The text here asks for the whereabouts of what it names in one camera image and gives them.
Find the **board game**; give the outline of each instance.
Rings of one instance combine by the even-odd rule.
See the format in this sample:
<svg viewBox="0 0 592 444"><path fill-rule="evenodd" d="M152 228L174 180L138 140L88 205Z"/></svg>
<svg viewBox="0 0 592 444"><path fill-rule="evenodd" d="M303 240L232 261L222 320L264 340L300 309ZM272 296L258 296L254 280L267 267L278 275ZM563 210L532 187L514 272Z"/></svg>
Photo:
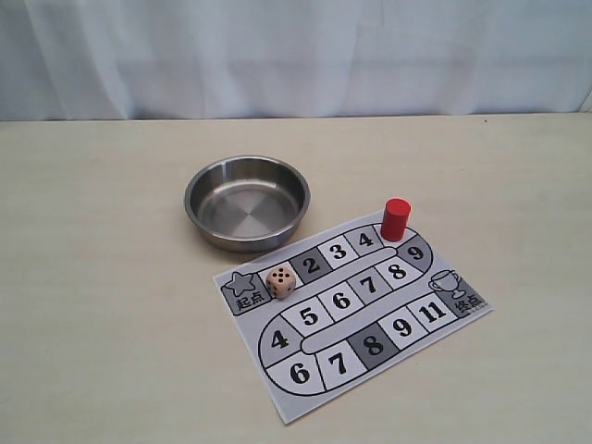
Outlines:
<svg viewBox="0 0 592 444"><path fill-rule="evenodd" d="M378 211L214 277L285 424L492 311L415 230ZM285 267L296 290L265 280Z"/></svg>

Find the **red cylinder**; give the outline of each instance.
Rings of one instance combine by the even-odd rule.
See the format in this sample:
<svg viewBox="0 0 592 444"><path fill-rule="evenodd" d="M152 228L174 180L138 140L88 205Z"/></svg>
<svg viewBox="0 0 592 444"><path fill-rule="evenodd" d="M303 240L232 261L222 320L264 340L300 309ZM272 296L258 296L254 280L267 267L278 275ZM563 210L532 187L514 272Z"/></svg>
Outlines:
<svg viewBox="0 0 592 444"><path fill-rule="evenodd" d="M410 203L403 199L390 199L382 217L380 236L390 242L400 241L405 234L410 213Z"/></svg>

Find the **metal bowl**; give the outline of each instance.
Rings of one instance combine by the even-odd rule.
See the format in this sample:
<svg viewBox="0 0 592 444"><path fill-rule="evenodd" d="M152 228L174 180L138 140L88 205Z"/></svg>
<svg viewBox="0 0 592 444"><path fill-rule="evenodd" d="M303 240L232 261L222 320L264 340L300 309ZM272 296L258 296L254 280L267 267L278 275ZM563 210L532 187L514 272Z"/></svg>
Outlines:
<svg viewBox="0 0 592 444"><path fill-rule="evenodd" d="M310 202L306 180L271 157L241 155L206 166L185 191L185 211L217 248L260 253L284 244Z"/></svg>

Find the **white curtain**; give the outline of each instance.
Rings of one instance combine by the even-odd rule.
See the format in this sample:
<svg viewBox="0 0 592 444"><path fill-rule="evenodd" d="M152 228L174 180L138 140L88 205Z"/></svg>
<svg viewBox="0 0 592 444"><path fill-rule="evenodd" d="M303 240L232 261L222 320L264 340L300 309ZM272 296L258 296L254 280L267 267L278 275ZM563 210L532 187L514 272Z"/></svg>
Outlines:
<svg viewBox="0 0 592 444"><path fill-rule="evenodd" d="M592 109L591 0L0 0L0 119Z"/></svg>

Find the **beige table surface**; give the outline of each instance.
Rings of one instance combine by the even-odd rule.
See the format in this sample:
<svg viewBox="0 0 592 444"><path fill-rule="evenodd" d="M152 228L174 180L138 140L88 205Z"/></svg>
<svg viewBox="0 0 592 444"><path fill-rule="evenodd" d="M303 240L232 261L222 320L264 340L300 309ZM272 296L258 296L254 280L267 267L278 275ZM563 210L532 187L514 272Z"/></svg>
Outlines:
<svg viewBox="0 0 592 444"><path fill-rule="evenodd" d="M212 276L187 182L310 182L293 241L413 204L494 306L289 426ZM592 115L0 124L0 442L592 442Z"/></svg>

